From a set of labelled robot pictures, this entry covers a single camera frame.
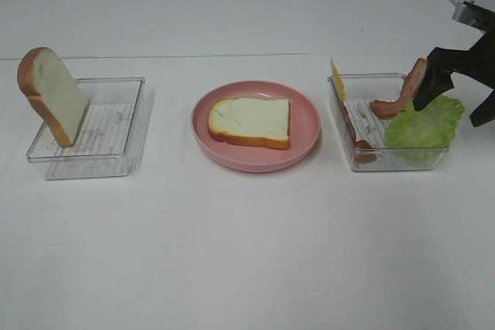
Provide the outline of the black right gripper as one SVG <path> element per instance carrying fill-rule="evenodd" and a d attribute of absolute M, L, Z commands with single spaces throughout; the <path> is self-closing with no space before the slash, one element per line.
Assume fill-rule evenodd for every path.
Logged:
<path fill-rule="evenodd" d="M 422 111 L 439 95 L 453 89 L 454 72 L 494 88 L 494 32 L 486 32 L 469 50 L 435 47 L 427 56 L 425 75 L 413 99 L 414 109 Z M 469 116 L 474 127 L 494 118 L 495 90 Z"/>

